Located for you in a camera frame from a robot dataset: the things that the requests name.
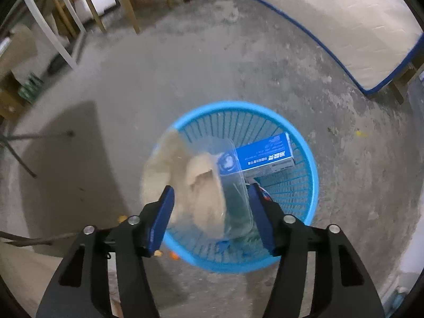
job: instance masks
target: silver bolt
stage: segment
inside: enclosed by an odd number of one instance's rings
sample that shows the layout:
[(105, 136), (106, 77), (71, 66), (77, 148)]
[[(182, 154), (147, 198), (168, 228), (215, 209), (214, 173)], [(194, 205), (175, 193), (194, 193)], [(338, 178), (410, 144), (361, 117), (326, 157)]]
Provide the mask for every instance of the silver bolt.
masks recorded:
[(140, 218), (138, 217), (138, 215), (133, 215), (133, 216), (130, 216), (129, 218), (128, 218), (128, 223), (130, 224), (130, 225), (136, 225), (136, 224), (138, 224), (140, 222)]
[(340, 232), (340, 227), (337, 225), (330, 225), (328, 229), (330, 230), (331, 233), (334, 233), (334, 234), (337, 234)]
[(93, 233), (95, 230), (94, 226), (85, 226), (84, 228), (84, 234), (85, 235), (90, 235), (91, 233)]
[(283, 218), (285, 223), (295, 223), (296, 222), (296, 218), (293, 215), (286, 215)]

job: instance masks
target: gray floor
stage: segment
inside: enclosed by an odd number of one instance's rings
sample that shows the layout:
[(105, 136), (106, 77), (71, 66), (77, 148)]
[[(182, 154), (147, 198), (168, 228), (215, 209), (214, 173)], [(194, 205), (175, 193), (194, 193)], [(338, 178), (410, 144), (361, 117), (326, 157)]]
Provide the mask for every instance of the gray floor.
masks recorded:
[[(199, 105), (246, 100), (308, 141), (321, 181), (313, 225), (340, 225), (380, 288), (414, 230), (423, 182), (408, 102), (386, 90), (366, 98), (309, 36), (253, 0), (151, 6), (138, 18), (140, 35), (108, 16), (109, 33), (94, 29), (79, 67), (18, 124), (76, 137), (16, 143), (36, 180), (5, 154), (1, 229), (47, 236), (138, 213), (143, 164), (165, 128)], [(162, 317), (259, 317), (276, 271), (220, 275), (167, 254), (147, 268)]]

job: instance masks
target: blue plastic basket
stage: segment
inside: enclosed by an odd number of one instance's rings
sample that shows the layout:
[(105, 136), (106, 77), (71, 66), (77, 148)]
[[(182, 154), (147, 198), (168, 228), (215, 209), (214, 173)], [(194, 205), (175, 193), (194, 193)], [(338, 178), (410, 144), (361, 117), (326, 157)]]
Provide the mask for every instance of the blue plastic basket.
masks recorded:
[[(252, 103), (220, 101), (190, 111), (171, 128), (190, 143), (211, 135), (229, 138), (236, 147), (288, 132), (295, 166), (257, 180), (286, 214), (307, 225), (312, 222), (319, 189), (315, 161), (300, 133), (279, 114)], [(167, 229), (164, 242), (186, 262), (221, 273), (249, 272), (279, 260), (268, 253), (259, 238), (223, 247), (202, 235), (172, 227)]]

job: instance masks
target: blue box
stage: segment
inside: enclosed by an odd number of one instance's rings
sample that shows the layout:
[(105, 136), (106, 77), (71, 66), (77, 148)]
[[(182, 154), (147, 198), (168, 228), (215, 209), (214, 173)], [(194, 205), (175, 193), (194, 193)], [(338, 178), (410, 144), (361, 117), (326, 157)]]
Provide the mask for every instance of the blue box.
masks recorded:
[(239, 147), (236, 152), (245, 178), (268, 175), (295, 165), (287, 133)]

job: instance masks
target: white mattress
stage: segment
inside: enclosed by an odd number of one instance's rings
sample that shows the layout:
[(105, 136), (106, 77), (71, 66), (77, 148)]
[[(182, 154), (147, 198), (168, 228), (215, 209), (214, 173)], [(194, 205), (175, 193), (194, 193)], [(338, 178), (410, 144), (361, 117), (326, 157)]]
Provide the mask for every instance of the white mattress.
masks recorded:
[(262, 0), (338, 60), (364, 93), (388, 83), (423, 31), (403, 0)]

